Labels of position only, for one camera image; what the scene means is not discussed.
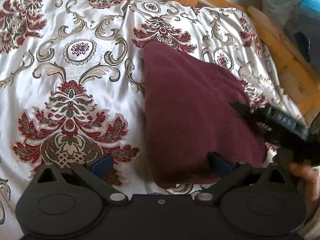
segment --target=patterned fabric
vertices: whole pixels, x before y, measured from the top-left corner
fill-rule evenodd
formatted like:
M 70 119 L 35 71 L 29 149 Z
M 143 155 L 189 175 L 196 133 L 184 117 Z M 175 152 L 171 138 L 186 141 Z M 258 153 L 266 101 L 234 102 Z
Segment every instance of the patterned fabric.
M 208 185 L 152 182 L 144 147 L 143 47 L 165 42 L 241 80 L 253 107 L 296 118 L 268 48 L 236 8 L 135 0 L 0 0 L 0 239 L 22 232 L 15 205 L 39 165 L 111 153 L 104 179 L 131 197 L 193 196 Z M 275 149 L 269 147 L 269 163 Z

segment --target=silver screw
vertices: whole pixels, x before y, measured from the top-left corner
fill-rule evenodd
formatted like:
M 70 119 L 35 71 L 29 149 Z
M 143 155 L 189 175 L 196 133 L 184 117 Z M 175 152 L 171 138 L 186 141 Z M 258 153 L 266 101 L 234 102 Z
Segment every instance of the silver screw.
M 158 200 L 158 204 L 165 204 L 165 200 L 164 199 L 159 199 Z
M 110 195 L 110 199 L 113 201 L 122 201 L 125 199 L 125 194 L 122 193 L 113 193 Z
M 198 199 L 201 201 L 210 201 L 212 200 L 212 198 L 213 198 L 212 194 L 206 193 L 206 192 L 200 193 L 198 195 Z

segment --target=maroon cloth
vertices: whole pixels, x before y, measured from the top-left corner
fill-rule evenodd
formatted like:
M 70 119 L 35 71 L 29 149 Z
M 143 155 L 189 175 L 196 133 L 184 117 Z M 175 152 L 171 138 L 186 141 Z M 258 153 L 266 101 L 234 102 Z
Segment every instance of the maroon cloth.
M 160 187 L 219 180 L 210 169 L 208 152 L 254 167 L 265 161 L 263 139 L 229 105 L 249 101 L 228 70 L 155 41 L 145 46 L 143 55 L 146 144 Z

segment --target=burgundy fabric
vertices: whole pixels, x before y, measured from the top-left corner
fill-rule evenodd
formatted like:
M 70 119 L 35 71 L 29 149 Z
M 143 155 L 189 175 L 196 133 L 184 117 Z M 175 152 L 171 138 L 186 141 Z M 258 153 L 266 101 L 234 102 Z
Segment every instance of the burgundy fabric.
M 219 180 L 207 161 L 212 151 L 255 167 L 265 161 L 263 139 L 229 105 L 248 104 L 248 98 L 228 70 L 155 41 L 143 55 L 146 144 L 160 187 Z

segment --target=wooden bed frame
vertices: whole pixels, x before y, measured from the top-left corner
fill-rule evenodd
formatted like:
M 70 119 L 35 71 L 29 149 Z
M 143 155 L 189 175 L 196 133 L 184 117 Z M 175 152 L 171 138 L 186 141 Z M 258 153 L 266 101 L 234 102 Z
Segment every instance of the wooden bed frame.
M 168 0 L 196 6 L 199 0 Z M 245 9 L 226 0 L 205 0 L 216 7 L 236 7 L 248 14 L 260 39 L 267 44 L 276 63 L 281 86 L 298 105 L 308 124 L 320 111 L 320 78 L 282 31 L 258 9 Z

